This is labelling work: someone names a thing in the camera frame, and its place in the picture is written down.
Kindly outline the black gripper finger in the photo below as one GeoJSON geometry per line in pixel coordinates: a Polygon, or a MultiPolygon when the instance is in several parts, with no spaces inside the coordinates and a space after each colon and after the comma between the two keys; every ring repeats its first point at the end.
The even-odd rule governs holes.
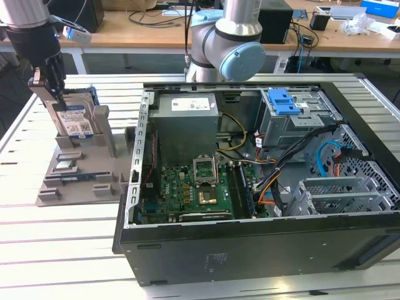
{"type": "Polygon", "coordinates": [[[66,104],[63,98],[65,88],[66,72],[62,55],[55,55],[47,60],[46,64],[47,80],[51,90],[54,92],[54,97],[59,104],[61,110],[65,110],[66,104]]]}
{"type": "Polygon", "coordinates": [[[54,97],[54,92],[51,90],[48,81],[46,67],[35,67],[32,78],[28,81],[29,88],[36,93],[45,106],[53,110],[61,110],[57,100],[54,97]]]}

